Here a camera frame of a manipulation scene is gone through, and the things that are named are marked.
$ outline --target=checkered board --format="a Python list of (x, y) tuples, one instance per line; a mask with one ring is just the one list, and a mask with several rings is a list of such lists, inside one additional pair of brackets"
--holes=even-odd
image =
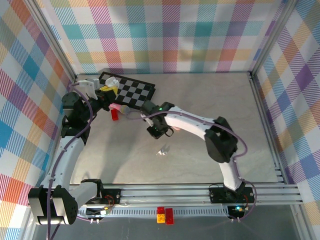
[(139, 110), (146, 100), (151, 100), (156, 90), (154, 84), (108, 72), (103, 72), (100, 75), (100, 84), (104, 85), (110, 77), (115, 77), (120, 82), (118, 96), (114, 102), (127, 105), (132, 109)]

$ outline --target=cable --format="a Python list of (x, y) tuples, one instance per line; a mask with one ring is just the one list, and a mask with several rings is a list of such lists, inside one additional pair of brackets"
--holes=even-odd
[(59, 156), (57, 157), (53, 168), (52, 168), (52, 172), (51, 172), (51, 179), (49, 180), (49, 186), (48, 186), (48, 192), (47, 192), (47, 198), (46, 198), (46, 215), (47, 215), (47, 236), (46, 239), (47, 240), (52, 240), (54, 235), (56, 234), (57, 230), (58, 230), (58, 226), (56, 227), (56, 229), (54, 230), (54, 235), (52, 236), (52, 238), (50, 238), (50, 230), (51, 230), (51, 208), (50, 208), (50, 200), (51, 200), (51, 190), (52, 190), (52, 185), (54, 182), (54, 177), (55, 177), (55, 172), (57, 170), (58, 164), (62, 158), (62, 156), (64, 155), (64, 153), (67, 151), (67, 148), (70, 146), (70, 144), (77, 138), (79, 138), (81, 136), (81, 134), (83, 134), (91, 125), (92, 121), (93, 121), (93, 110), (92, 107), (90, 105), (90, 102), (88, 101), (88, 99), (85, 97), (85, 95), (83, 95), (79, 90), (75, 89), (74, 86), (79, 85), (79, 83), (75, 83), (70, 85), (70, 88), (73, 89), (77, 94), (79, 94), (83, 100), (85, 101), (85, 103), (87, 104), (88, 108), (89, 108), (89, 112), (90, 112), (90, 119), (88, 124), (85, 126), (84, 129), (82, 129), (77, 135), (75, 135), (62, 149), (62, 151), (60, 152)]
[(220, 128), (220, 129), (226, 131), (227, 133), (231, 134), (232, 136), (236, 137), (236, 138), (242, 143), (242, 145), (244, 146), (244, 151), (243, 151), (242, 153), (237, 154), (237, 155), (235, 155), (235, 156), (232, 157), (232, 162), (233, 162), (233, 164), (234, 164), (234, 166), (235, 166), (235, 173), (237, 174), (237, 177), (238, 177), (240, 180), (242, 180), (244, 183), (250, 184), (250, 185), (252, 186), (252, 189), (253, 189), (253, 191), (254, 191), (254, 196), (255, 196), (253, 205), (252, 205), (251, 209), (249, 210), (249, 212), (248, 212), (245, 216), (239, 218), (238, 220), (240, 221), (240, 219), (245, 219), (247, 216), (249, 216), (249, 215), (252, 213), (252, 210), (255, 208), (255, 206), (256, 206), (256, 204), (257, 204), (257, 189), (256, 189), (256, 187), (255, 187), (255, 185), (254, 185), (253, 183), (251, 183), (251, 182), (245, 180), (244, 178), (240, 177), (240, 173), (239, 173), (238, 166), (237, 166), (237, 158), (242, 157), (242, 156), (244, 156), (244, 155), (247, 154), (247, 152), (248, 152), (248, 146), (247, 146), (247, 144), (245, 143), (245, 141), (244, 141), (238, 134), (236, 134), (236, 133), (233, 132), (232, 130), (230, 130), (230, 129), (224, 127), (224, 126), (221, 126), (221, 125), (219, 125), (219, 124), (217, 124), (217, 123), (200, 119), (200, 118), (198, 118), (198, 117), (196, 117), (196, 116), (189, 115), (189, 114), (187, 114), (187, 113), (185, 113), (185, 112), (180, 112), (180, 111), (159, 111), (159, 112), (155, 112), (155, 113), (153, 113), (153, 114), (150, 114), (150, 115), (144, 116), (144, 117), (138, 117), (138, 118), (130, 118), (130, 117), (128, 117), (128, 115), (129, 115), (130, 113), (134, 113), (134, 112), (137, 112), (137, 111), (131, 111), (131, 112), (129, 112), (129, 113), (126, 115), (126, 118), (128, 118), (128, 119), (130, 119), (130, 120), (133, 120), (133, 121), (138, 121), (138, 120), (149, 119), (149, 118), (152, 118), (152, 117), (157, 116), (157, 115), (160, 115), (160, 114), (179, 115), (179, 116), (183, 116), (183, 117), (192, 119), (192, 120), (197, 121), (197, 122), (202, 123), (202, 124), (208, 124), (209, 126), (215, 126), (215, 127), (217, 127), (217, 128)]

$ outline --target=red lego brick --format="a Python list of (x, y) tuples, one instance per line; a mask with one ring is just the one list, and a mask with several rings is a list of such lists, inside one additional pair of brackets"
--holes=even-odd
[(174, 222), (174, 210), (172, 208), (165, 209), (165, 224), (173, 225)]
[(165, 214), (165, 207), (164, 206), (157, 207), (156, 214)]
[(111, 116), (113, 121), (119, 120), (118, 117), (118, 110), (117, 109), (111, 109)]

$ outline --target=gray floor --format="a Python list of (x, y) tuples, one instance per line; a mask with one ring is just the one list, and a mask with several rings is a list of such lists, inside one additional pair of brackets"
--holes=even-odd
[[(46, 226), (37, 226), (33, 240), (46, 237)], [(61, 225), (57, 240), (298, 240), (290, 206), (257, 206), (242, 222), (226, 217), (176, 218), (174, 225), (156, 219), (112, 218), (99, 225), (76, 220)]]
[[(242, 177), (276, 182), (274, 163), (246, 73), (128, 75), (155, 84), (152, 101), (170, 102), (190, 113), (226, 118), (246, 141), (249, 152), (239, 159)], [(143, 121), (123, 115), (112, 121), (100, 111), (73, 172), (71, 183), (100, 178), (103, 183), (217, 183), (220, 168), (207, 154), (205, 142), (183, 130), (153, 139)], [(168, 154), (157, 155), (166, 146)], [(238, 153), (243, 150), (238, 144)]]

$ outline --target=plaid wallpaper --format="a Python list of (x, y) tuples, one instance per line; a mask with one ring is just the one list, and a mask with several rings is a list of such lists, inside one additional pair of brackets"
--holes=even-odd
[(281, 0), (38, 4), (77, 73), (202, 73), (247, 71)]
[(300, 0), (258, 73), (280, 157), (320, 239), (320, 0)]
[(0, 239), (15, 240), (70, 83), (23, 0), (0, 0)]

